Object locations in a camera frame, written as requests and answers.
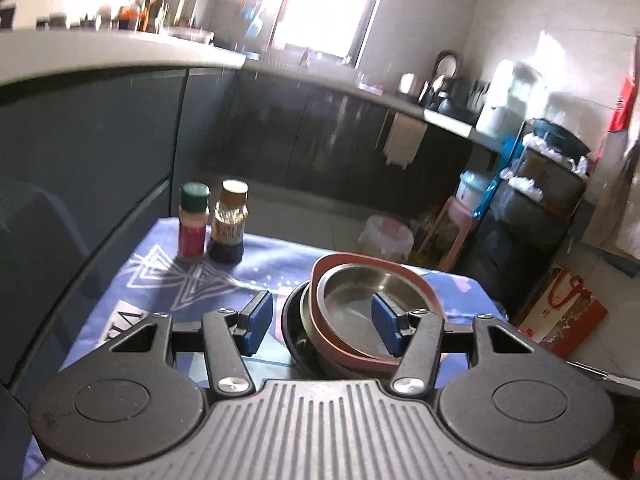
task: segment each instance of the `spice jar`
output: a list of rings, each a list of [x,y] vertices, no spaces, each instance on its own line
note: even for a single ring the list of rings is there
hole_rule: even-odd
[[[182,186],[178,212],[178,257],[183,261],[194,262],[204,254],[208,205],[209,187],[199,182],[188,182]]]
[[[242,180],[223,181],[220,198],[213,209],[209,256],[217,262],[229,264],[242,260],[244,254],[244,222],[248,215],[246,194],[248,186]]]

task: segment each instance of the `kitchen counter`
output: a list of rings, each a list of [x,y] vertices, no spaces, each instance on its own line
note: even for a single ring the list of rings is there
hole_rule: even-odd
[[[393,95],[377,95],[350,81],[284,69],[247,59],[243,54],[209,45],[156,34],[89,32],[85,30],[15,30],[0,34],[0,86],[47,75],[124,67],[193,67],[242,69],[318,85],[341,92],[393,112],[423,120],[457,136],[500,152],[502,144],[462,123],[431,110],[412,105]]]

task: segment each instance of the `table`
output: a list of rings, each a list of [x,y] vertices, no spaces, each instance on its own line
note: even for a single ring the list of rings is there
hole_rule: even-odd
[[[271,325],[258,352],[244,357],[244,362],[256,387],[269,378],[299,378],[284,345],[280,314],[287,296],[309,279],[314,262],[331,251],[246,234],[244,258],[236,265],[218,264],[208,256],[200,263],[185,264],[175,259],[177,245],[178,220],[158,220],[96,304],[63,368],[153,312],[169,312],[175,322],[198,321],[206,312],[221,307],[241,310],[257,291],[269,290],[274,298]],[[469,324],[475,314],[486,312],[502,317],[474,280],[410,268],[434,289],[450,322]],[[200,386],[208,386],[202,354],[179,353],[176,366]],[[463,355],[447,355],[441,362],[436,387],[444,386],[464,370]],[[32,440],[23,478],[29,478],[43,464]]]

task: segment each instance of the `green lid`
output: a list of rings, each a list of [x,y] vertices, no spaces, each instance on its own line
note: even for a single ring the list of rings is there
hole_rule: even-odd
[[[180,190],[180,207],[187,213],[204,213],[209,205],[209,188],[199,182],[187,182]]]

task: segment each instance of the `paper bag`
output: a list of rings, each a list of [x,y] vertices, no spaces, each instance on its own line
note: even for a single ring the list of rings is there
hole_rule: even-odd
[[[578,275],[553,267],[533,295],[518,330],[543,348],[567,358],[607,315]]]

